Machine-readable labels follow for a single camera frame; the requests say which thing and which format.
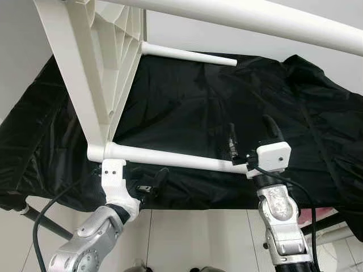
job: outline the black cloth cover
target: black cloth cover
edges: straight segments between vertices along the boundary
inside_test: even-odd
[[[244,155],[266,139],[262,115],[268,114],[292,147],[283,175],[303,185],[316,207],[339,209],[362,239],[363,97],[299,56],[283,63],[219,56],[236,58],[237,67],[142,57],[114,142],[230,160],[229,123]],[[59,203],[81,211],[104,204],[100,177],[90,175],[98,164],[87,160],[86,149],[51,58],[0,127],[0,207],[19,209],[27,195],[52,198],[79,179],[80,185]],[[127,163],[130,194],[141,198],[136,186],[154,185],[161,168]],[[177,167],[169,171],[159,197],[147,198],[143,208],[257,208],[256,188],[244,175]],[[311,206],[298,188],[290,191],[299,207]]]

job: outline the metal tube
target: metal tube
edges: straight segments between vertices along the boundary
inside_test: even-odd
[[[268,1],[107,0],[363,56],[363,30]]]
[[[32,221],[35,221],[35,219],[39,215],[39,212],[35,210],[33,207],[29,206],[27,212],[23,213],[22,215],[25,216],[26,218],[29,218]],[[71,232],[67,231],[65,228],[61,227],[56,222],[50,220],[46,216],[42,218],[42,220],[40,221],[40,225],[54,232],[55,234],[58,234],[59,236],[63,237],[66,240],[70,240],[73,237],[73,234]]]
[[[208,54],[179,50],[165,46],[149,44],[148,42],[142,42],[141,51],[142,54],[144,55],[150,54],[167,58],[178,58],[181,60],[184,59],[187,61],[199,61],[199,62],[219,64],[219,65],[229,65],[229,66],[237,65],[236,59],[234,60],[231,58],[222,58]]]
[[[228,173],[247,173],[247,166],[245,164],[232,165],[232,162],[227,160],[217,160],[138,147],[121,146],[112,142],[106,144],[104,158],[92,158],[93,161],[99,161],[100,159],[101,161],[102,159],[124,159],[134,163],[176,166]]]

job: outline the white plastic frame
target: white plastic frame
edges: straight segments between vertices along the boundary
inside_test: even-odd
[[[143,41],[143,9],[284,37],[363,56],[361,29],[264,0],[34,2],[85,133],[88,158],[96,162],[115,158],[224,172],[247,172],[246,165],[233,166],[230,161],[118,146],[112,143],[141,54],[223,65],[237,64],[233,59],[146,43]]]

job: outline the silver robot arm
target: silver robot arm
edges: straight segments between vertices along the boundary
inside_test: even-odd
[[[104,160],[102,187],[107,204],[93,212],[72,239],[53,255],[49,272],[97,272],[115,246],[124,224],[137,217],[140,201],[132,198],[126,189],[125,165],[125,160]]]
[[[298,226],[298,207],[286,185],[277,179],[288,167],[291,148],[286,142],[262,145],[247,157],[246,176],[259,188],[259,212],[266,226],[266,242],[276,271],[316,271],[305,237]],[[265,174],[256,169],[265,170]]]

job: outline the gray metal rod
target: gray metal rod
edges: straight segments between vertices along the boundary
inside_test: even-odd
[[[38,215],[39,212],[31,206],[29,206],[29,210],[25,214],[23,214],[23,216],[29,218],[32,221],[35,221]],[[63,237],[64,239],[67,239],[68,241],[73,237],[73,234],[71,232],[67,231],[65,228],[61,227],[56,222],[46,216],[41,219],[40,225]]]

